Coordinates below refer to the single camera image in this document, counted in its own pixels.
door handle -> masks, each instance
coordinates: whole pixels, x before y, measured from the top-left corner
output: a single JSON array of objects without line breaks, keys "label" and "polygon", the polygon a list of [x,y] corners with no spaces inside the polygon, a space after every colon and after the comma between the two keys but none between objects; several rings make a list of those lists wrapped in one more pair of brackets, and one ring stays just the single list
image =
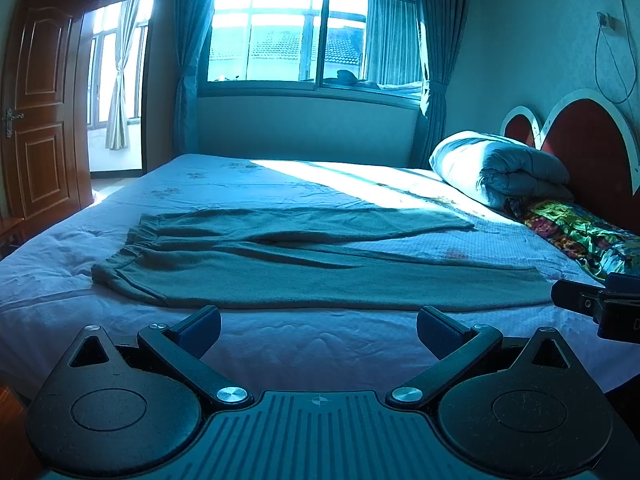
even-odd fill
[{"label": "door handle", "polygon": [[6,132],[6,138],[7,139],[11,139],[14,136],[14,130],[12,128],[13,126],[13,122],[16,119],[23,119],[24,118],[24,114],[15,114],[14,115],[14,110],[12,108],[8,108],[6,111],[6,115],[4,117],[4,123],[5,123],[5,132]]}]

silver bolt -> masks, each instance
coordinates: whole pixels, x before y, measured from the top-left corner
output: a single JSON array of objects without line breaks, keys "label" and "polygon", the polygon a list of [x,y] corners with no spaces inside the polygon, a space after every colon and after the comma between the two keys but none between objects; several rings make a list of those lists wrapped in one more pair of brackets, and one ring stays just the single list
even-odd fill
[{"label": "silver bolt", "polygon": [[402,386],[393,390],[391,396],[398,402],[416,402],[422,398],[422,392],[418,388]]},{"label": "silver bolt", "polygon": [[216,397],[222,402],[233,404],[245,400],[248,397],[248,393],[244,388],[240,388],[239,386],[226,386],[218,390]]}]

pillow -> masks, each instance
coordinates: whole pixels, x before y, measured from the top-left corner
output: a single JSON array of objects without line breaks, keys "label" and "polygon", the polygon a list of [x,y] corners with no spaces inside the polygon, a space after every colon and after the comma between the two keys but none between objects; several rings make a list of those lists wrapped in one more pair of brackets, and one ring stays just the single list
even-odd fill
[{"label": "pillow", "polygon": [[450,186],[494,209],[510,198],[573,199],[557,157],[507,137],[460,132],[438,144],[429,162]]},{"label": "pillow", "polygon": [[611,272],[640,277],[640,237],[575,203],[511,200],[514,216],[599,282]]}]

colorful floral pillow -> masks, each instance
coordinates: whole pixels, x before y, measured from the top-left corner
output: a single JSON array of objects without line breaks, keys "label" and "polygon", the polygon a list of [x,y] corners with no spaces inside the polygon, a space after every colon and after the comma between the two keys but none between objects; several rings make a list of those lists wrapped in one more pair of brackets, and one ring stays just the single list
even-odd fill
[{"label": "colorful floral pillow", "polygon": [[611,272],[640,277],[640,236],[569,202],[511,200],[514,216],[596,280]]}]

tiled roof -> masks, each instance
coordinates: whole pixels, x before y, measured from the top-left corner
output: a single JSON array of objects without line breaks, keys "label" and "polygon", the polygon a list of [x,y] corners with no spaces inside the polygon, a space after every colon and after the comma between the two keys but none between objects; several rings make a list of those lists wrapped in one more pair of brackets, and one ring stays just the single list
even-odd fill
[{"label": "tiled roof", "polygon": [[[302,33],[294,30],[252,30],[250,55],[259,59],[298,59]],[[314,40],[312,61],[317,59],[318,42]],[[237,59],[244,56],[244,29],[219,28],[212,41],[210,60]],[[360,59],[347,38],[327,38],[324,60],[328,63],[359,65]]]}]

